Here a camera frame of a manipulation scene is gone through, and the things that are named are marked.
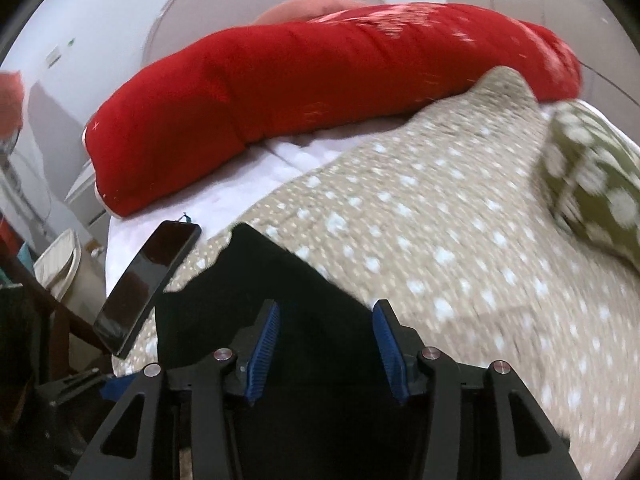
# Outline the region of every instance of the phone screen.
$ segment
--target phone screen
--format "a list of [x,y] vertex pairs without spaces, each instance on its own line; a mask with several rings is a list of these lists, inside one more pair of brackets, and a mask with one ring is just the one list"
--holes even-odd
[[94,331],[111,353],[122,354],[130,336],[137,335],[132,331],[151,309],[152,296],[161,292],[200,231],[197,224],[164,221],[133,258],[94,322]]

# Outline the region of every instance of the beige blanket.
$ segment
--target beige blanket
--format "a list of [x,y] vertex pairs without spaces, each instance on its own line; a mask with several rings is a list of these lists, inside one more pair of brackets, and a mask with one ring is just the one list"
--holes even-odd
[[[498,68],[238,221],[363,302],[388,298],[454,359],[510,362],[571,437],[584,478],[613,478],[640,440],[640,280],[556,229],[533,175],[545,135],[526,83]],[[228,236],[191,253],[170,287],[210,266]],[[154,341],[151,319],[116,371],[153,360]]]

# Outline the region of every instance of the white bed sheet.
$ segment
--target white bed sheet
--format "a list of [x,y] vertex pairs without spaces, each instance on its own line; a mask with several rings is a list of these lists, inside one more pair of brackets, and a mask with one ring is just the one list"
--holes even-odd
[[281,184],[403,123],[400,118],[379,118],[254,144],[187,189],[128,218],[111,218],[105,262],[107,294],[163,220],[177,220],[186,213],[202,227],[200,241],[208,240]]

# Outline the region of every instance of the red pillow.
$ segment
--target red pillow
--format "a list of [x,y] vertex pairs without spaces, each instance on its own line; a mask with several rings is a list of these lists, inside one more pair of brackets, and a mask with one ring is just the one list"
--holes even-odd
[[578,95],[578,61],[561,40],[479,7],[373,6],[230,28],[121,86],[90,121],[86,146],[105,205],[126,216],[251,142],[415,111],[499,65],[541,101]]
[[367,4],[358,0],[287,0],[258,16],[254,25],[285,22],[308,22],[339,10],[359,9]]

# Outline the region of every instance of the blue gripper pad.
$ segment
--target blue gripper pad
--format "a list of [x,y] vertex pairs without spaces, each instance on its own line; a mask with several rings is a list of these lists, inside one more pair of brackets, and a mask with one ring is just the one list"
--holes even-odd
[[378,343],[382,364],[385,367],[386,379],[394,398],[404,404],[409,399],[406,365],[400,347],[394,338],[383,309],[376,304],[373,307],[373,333]]
[[253,404],[262,396],[280,330],[280,309],[273,303],[246,368],[244,396]]

